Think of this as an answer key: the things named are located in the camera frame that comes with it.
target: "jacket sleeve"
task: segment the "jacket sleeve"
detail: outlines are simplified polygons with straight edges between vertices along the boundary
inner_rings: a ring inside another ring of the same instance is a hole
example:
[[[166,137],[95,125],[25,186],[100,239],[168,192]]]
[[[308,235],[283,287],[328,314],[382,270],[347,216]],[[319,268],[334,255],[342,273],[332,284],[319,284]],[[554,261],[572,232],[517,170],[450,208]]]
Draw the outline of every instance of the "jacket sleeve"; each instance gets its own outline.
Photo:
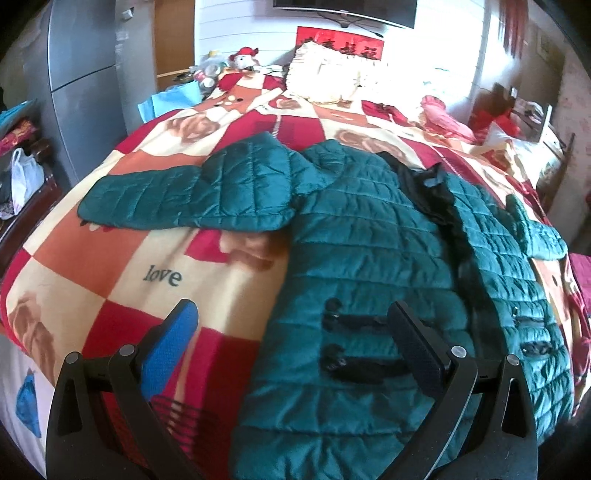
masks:
[[[83,198],[83,220],[137,230],[176,226],[262,232],[295,215],[293,198],[333,181],[268,133],[229,145],[202,167],[107,175]]]
[[[509,231],[526,257],[539,260],[564,258],[568,247],[555,228],[530,220],[525,207],[515,195],[507,195],[506,205],[512,219]]]

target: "metal screw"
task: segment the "metal screw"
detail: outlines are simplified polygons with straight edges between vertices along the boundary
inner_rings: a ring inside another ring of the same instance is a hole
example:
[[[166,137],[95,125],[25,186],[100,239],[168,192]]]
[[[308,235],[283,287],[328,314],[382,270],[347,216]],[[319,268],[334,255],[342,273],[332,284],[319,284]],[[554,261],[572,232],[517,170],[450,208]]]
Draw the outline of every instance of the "metal screw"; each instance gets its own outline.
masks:
[[[70,352],[66,355],[66,363],[70,365],[75,364],[79,358],[80,354],[78,352]]]
[[[467,355],[466,349],[460,345],[452,347],[452,355],[458,358],[465,358]]]
[[[519,358],[517,358],[516,355],[513,355],[512,353],[510,353],[509,355],[507,355],[507,361],[513,365],[514,367],[516,367],[517,365],[519,365]]]
[[[119,349],[119,354],[121,356],[130,356],[134,352],[135,352],[135,347],[133,345],[131,345],[130,343],[128,343],[127,345],[122,346]]]

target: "cream pillow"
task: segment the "cream pillow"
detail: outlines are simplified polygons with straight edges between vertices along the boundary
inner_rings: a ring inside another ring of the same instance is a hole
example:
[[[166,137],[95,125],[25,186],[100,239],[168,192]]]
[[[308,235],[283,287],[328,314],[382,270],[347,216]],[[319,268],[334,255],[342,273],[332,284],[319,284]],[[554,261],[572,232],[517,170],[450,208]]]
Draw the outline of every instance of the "cream pillow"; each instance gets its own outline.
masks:
[[[420,83],[393,63],[344,55],[314,42],[297,49],[286,78],[287,88],[310,102],[368,100],[395,106],[406,116],[421,105]]]

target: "black bracket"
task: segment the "black bracket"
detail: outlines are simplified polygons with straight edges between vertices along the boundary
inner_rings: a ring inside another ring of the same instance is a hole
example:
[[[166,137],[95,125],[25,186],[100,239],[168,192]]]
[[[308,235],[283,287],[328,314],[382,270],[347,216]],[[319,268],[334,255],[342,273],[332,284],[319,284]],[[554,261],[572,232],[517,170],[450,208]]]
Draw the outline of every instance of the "black bracket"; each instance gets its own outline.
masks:
[[[449,348],[403,302],[388,310],[388,326],[422,392],[436,403],[379,480],[535,480],[534,412],[519,359],[481,360],[461,346]],[[436,469],[478,393],[483,396],[460,455]]]
[[[138,346],[124,345],[112,357],[66,356],[49,415],[48,480],[203,480],[147,398],[168,380],[196,328],[197,307],[181,300]],[[149,469],[120,452],[102,392],[114,393]]]

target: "gray cabinet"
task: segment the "gray cabinet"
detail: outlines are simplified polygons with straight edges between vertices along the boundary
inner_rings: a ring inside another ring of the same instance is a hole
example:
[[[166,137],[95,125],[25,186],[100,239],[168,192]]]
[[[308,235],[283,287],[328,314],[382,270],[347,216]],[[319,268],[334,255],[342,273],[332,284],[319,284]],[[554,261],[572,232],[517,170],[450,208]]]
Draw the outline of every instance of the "gray cabinet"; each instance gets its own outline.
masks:
[[[50,89],[115,64],[115,0],[53,0],[47,45]]]
[[[68,83],[51,96],[67,155],[81,180],[126,135],[115,67]]]
[[[54,175],[68,190],[127,133],[115,74],[115,0],[53,0],[26,47],[29,98],[40,103]]]

